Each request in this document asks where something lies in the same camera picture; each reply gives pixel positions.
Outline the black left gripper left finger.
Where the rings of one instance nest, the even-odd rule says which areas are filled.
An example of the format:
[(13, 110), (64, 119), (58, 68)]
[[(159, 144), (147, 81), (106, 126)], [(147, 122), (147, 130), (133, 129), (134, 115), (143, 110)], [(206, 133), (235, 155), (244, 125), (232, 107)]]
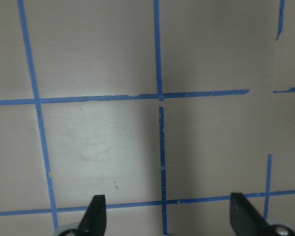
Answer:
[(103, 236), (106, 231), (105, 195), (93, 196), (78, 228), (78, 236)]

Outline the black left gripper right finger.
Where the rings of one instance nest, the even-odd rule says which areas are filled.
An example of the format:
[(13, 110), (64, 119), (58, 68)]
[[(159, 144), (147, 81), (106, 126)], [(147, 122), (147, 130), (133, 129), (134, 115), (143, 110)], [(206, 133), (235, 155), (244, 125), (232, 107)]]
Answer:
[(242, 193), (231, 193), (230, 224), (236, 236), (266, 236), (272, 231)]

